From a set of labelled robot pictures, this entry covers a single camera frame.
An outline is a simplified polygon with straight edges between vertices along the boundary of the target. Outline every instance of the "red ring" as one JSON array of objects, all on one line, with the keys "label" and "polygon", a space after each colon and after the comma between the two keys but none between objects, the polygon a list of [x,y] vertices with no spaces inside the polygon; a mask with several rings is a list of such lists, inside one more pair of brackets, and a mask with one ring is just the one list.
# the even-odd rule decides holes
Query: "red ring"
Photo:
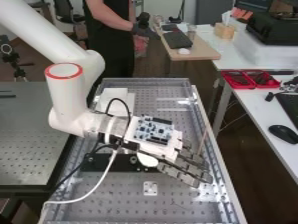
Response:
[{"label": "red ring", "polygon": [[[53,67],[53,66],[56,66],[56,65],[61,65],[61,64],[66,64],[66,65],[76,65],[77,66],[77,68],[78,68],[78,71],[77,71],[77,73],[76,74],[73,74],[73,75],[70,75],[70,76],[65,76],[65,77],[60,77],[60,76],[56,76],[56,75],[53,75],[53,74],[50,74],[50,72],[49,72],[49,70],[50,70],[50,68]],[[45,75],[49,77],[49,78],[53,78],[53,79],[60,79],[60,80],[62,80],[62,79],[72,79],[72,78],[76,78],[77,76],[80,76],[81,74],[82,74],[82,67],[80,66],[80,65],[77,65],[77,64],[74,64],[74,63],[57,63],[57,64],[53,64],[53,65],[50,65],[46,69],[45,69]]]}]

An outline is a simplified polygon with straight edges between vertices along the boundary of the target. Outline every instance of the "perforated metal table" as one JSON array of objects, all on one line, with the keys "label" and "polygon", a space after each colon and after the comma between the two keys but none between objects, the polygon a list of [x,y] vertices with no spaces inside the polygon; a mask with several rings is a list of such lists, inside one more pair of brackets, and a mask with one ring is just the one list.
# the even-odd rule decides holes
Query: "perforated metal table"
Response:
[{"label": "perforated metal table", "polygon": [[48,125],[46,83],[0,83],[0,194],[48,187],[69,135]]},{"label": "perforated metal table", "polygon": [[[104,88],[128,88],[135,93],[134,115],[149,114],[173,120],[175,128],[198,148],[201,136],[207,130],[203,157],[210,163],[213,184],[198,189],[161,173],[110,172],[96,192],[81,202],[70,205],[49,205],[45,209],[46,224],[145,224],[145,223],[246,223],[238,198],[230,182],[219,149],[211,133],[201,99],[187,79],[105,79]],[[94,142],[77,138],[65,176],[80,163]],[[94,186],[101,173],[74,174],[52,200],[74,199]],[[145,196],[142,185],[154,181],[158,195]]]}]

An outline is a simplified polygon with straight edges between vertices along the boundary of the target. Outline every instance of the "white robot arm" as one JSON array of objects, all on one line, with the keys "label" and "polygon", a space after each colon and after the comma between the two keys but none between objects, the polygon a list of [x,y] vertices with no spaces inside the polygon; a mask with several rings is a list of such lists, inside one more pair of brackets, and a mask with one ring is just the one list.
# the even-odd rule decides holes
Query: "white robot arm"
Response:
[{"label": "white robot arm", "polygon": [[170,121],[133,116],[126,129],[128,119],[89,111],[86,94],[105,68],[101,55],[81,49],[22,0],[0,0],[0,23],[54,63],[45,70],[50,127],[105,144],[124,140],[122,147],[137,152],[145,166],[193,187],[211,183],[207,163]]}]

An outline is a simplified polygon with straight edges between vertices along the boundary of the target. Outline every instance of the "table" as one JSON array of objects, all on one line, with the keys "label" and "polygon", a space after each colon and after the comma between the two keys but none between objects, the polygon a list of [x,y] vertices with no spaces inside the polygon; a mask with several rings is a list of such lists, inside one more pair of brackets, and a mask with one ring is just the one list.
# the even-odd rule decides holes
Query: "table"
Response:
[{"label": "table", "polygon": [[[278,81],[288,81],[294,78],[292,75],[274,76]],[[273,151],[275,152],[280,162],[283,163],[292,179],[298,183],[298,148],[277,138],[267,130],[271,125],[280,124],[291,128],[296,132],[296,128],[279,105],[278,100],[274,98],[271,102],[265,101],[267,93],[280,92],[279,89],[254,89],[254,90],[235,90],[231,89],[229,84],[225,84],[222,98],[219,101],[215,121],[213,124],[213,132],[217,136],[222,124],[222,119],[229,104],[231,93],[237,97],[241,105],[243,106],[247,115],[250,116],[255,126],[259,129]]]},{"label": "table", "polygon": [[[199,135],[207,130],[203,158],[209,161],[213,184],[190,189],[161,173],[109,172],[97,191],[84,201],[70,205],[50,205],[45,209],[46,224],[69,223],[241,223],[246,219],[234,192],[215,138],[207,122],[195,87],[187,79],[104,79],[96,96],[104,88],[128,88],[135,93],[134,115],[149,114],[174,121],[178,130],[198,146]],[[94,97],[92,108],[97,104]],[[94,142],[77,138],[64,175],[80,163]],[[77,172],[65,188],[52,199],[77,198],[94,186],[100,174]],[[158,196],[143,196],[143,181],[155,181]]]},{"label": "table", "polygon": [[0,99],[0,197],[26,198],[29,205],[32,198],[48,197],[72,139],[49,127],[45,82],[0,83],[0,91],[16,95]]},{"label": "table", "polygon": [[[207,115],[210,116],[214,101],[215,101],[217,90],[218,90],[217,87],[218,87],[218,83],[221,79],[221,82],[223,83],[223,91],[221,94],[219,105],[218,105],[215,119],[213,123],[214,135],[217,136],[219,133],[221,124],[222,124],[230,96],[233,93],[241,105],[243,106],[254,124],[257,125],[280,162],[283,163],[290,175],[292,176],[292,179],[298,183],[298,166],[296,166],[298,151],[296,149],[294,149],[294,146],[284,143],[275,136],[273,136],[267,131],[269,126],[277,124],[277,121],[282,121],[282,125],[286,125],[292,130],[296,130],[279,103],[277,102],[277,99],[274,99],[273,102],[270,103],[266,103],[266,101],[263,100],[267,92],[271,90],[261,90],[261,89],[255,89],[253,91],[234,90],[230,88],[230,85],[225,82],[225,80],[221,78],[221,75],[219,75],[221,70],[231,70],[231,69],[262,69],[269,71],[277,70],[279,71],[279,73],[282,73],[283,69],[295,70],[296,68],[280,67],[280,66],[275,66],[274,64],[271,64],[270,66],[254,65],[239,54],[239,52],[237,51],[233,45],[233,41],[222,40],[221,38],[218,38],[213,34],[213,29],[214,28],[210,25],[197,26],[197,34],[210,44],[210,46],[214,47],[214,49],[217,49],[217,51],[222,55],[219,60],[213,61],[215,69],[218,70],[219,78],[215,80],[217,83],[214,83],[211,102],[207,109]],[[284,81],[284,80],[292,79],[294,75],[274,76],[274,78]]]},{"label": "table", "polygon": [[221,59],[213,60],[213,64],[218,71],[231,69],[263,69],[263,70],[292,70],[296,68],[280,67],[275,64],[255,65],[238,52],[233,40],[221,39],[214,35],[214,27],[211,25],[198,25],[197,35],[206,41],[206,43],[219,52]]},{"label": "table", "polygon": [[197,61],[197,60],[217,60],[221,58],[219,53],[210,48],[207,43],[199,38],[198,35],[194,36],[193,40],[193,47],[190,48],[190,54],[189,55],[181,55],[178,54],[178,49],[170,49],[167,42],[163,38],[163,32],[157,25],[153,25],[153,28],[157,32],[157,34],[161,36],[161,42],[165,46],[166,50],[166,58],[165,58],[165,74],[170,73],[170,62],[171,61],[183,61],[185,65],[187,61]]},{"label": "table", "polygon": [[[239,24],[235,20],[233,20],[233,24],[237,26],[241,26],[238,29],[238,32],[243,32],[243,24]],[[215,96],[218,93],[218,84],[219,82],[222,85],[225,85],[225,81],[221,78],[219,72],[222,70],[243,70],[243,69],[261,69],[261,70],[267,70],[271,73],[274,72],[275,74],[282,74],[284,72],[292,73],[292,71],[296,68],[288,68],[288,67],[280,67],[275,64],[271,65],[255,65],[250,61],[246,60],[246,58],[242,56],[242,54],[238,52],[233,45],[233,40],[223,40],[219,37],[214,35],[214,27],[211,25],[198,25],[197,26],[197,35],[209,43],[209,45],[221,53],[221,59],[219,60],[213,60],[214,67],[218,71],[218,79],[214,82],[213,85],[213,94],[211,94],[211,100],[210,100],[210,105],[207,108],[207,116],[210,117],[213,107],[214,107],[214,101],[215,101]],[[229,91],[222,92],[222,97],[230,98],[230,96],[226,96],[230,94]]]}]

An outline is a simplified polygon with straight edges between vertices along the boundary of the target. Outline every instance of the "computer keyboard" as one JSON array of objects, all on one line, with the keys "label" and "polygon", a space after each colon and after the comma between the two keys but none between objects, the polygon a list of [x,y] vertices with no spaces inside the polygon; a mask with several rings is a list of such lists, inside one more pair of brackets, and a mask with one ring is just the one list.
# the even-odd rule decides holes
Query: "computer keyboard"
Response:
[{"label": "computer keyboard", "polygon": [[175,31],[178,29],[177,25],[175,24],[169,24],[169,25],[163,25],[161,26],[161,29],[163,31]]},{"label": "computer keyboard", "polygon": [[298,94],[279,93],[275,95],[275,97],[298,129]]},{"label": "computer keyboard", "polygon": [[193,46],[193,42],[181,31],[165,33],[163,37],[170,49],[190,48]]}]

